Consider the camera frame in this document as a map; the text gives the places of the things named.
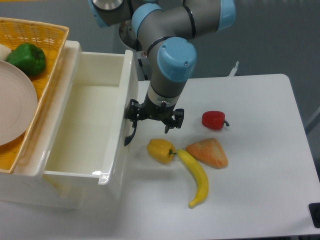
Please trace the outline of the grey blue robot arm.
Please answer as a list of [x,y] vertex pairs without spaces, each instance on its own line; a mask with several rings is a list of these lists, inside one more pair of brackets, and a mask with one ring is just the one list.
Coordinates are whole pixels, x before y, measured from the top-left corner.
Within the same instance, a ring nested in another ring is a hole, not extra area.
[[156,0],[91,0],[89,6],[99,25],[130,21],[151,65],[145,100],[131,100],[125,118],[134,127],[151,119],[164,123],[167,130],[180,128],[184,110],[175,106],[197,62],[191,40],[230,27],[236,19],[235,2],[184,0],[167,10]]

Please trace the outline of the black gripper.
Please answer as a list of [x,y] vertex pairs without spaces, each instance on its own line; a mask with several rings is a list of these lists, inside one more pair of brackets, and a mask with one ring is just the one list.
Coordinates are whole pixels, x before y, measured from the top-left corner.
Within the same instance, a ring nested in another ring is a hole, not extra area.
[[125,108],[124,118],[132,122],[132,127],[136,128],[139,120],[151,119],[161,121],[165,124],[164,133],[167,134],[169,130],[182,127],[185,110],[177,108],[175,105],[170,107],[162,107],[154,104],[150,99],[145,99],[143,104],[135,99],[131,99]]

